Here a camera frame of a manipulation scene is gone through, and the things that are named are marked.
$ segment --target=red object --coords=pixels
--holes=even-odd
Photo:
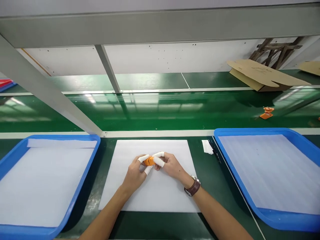
[[[13,81],[11,79],[0,79],[0,88],[4,87],[10,83],[12,83]]]

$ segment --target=wrist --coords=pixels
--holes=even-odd
[[[179,181],[186,189],[191,188],[194,183],[194,179],[187,172],[181,175]]]
[[[134,191],[130,190],[130,188],[126,187],[125,185],[120,185],[117,192],[120,196],[122,196],[125,200],[128,200]]]

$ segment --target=wristwatch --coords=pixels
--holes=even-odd
[[[194,183],[193,183],[192,187],[189,188],[188,190],[186,188],[184,188],[184,191],[186,192],[186,194],[189,197],[192,197],[201,187],[201,182],[199,181],[199,179],[196,178],[195,176],[192,176],[192,175],[191,175],[191,177],[194,179]]]

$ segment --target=orange plastic part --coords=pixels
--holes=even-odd
[[[146,166],[153,166],[153,165],[156,165],[153,161],[153,157],[148,157],[146,160],[143,161],[143,163],[146,165]]]
[[[274,108],[264,107],[263,109],[264,113],[260,115],[262,119],[268,119],[269,117],[273,116],[271,112],[274,110]]]

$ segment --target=white wall panel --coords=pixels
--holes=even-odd
[[[309,37],[304,41],[315,41]],[[293,42],[295,38],[274,39],[273,43]],[[172,72],[218,72],[229,71],[228,60],[248,59],[263,39],[157,43],[105,46],[108,57],[116,74],[121,73],[172,73]],[[33,48],[26,51],[35,58],[52,76],[106,74],[94,46]],[[320,47],[297,50],[303,62],[320,56]],[[44,75],[30,58],[28,59]],[[292,64],[287,68],[297,68]]]

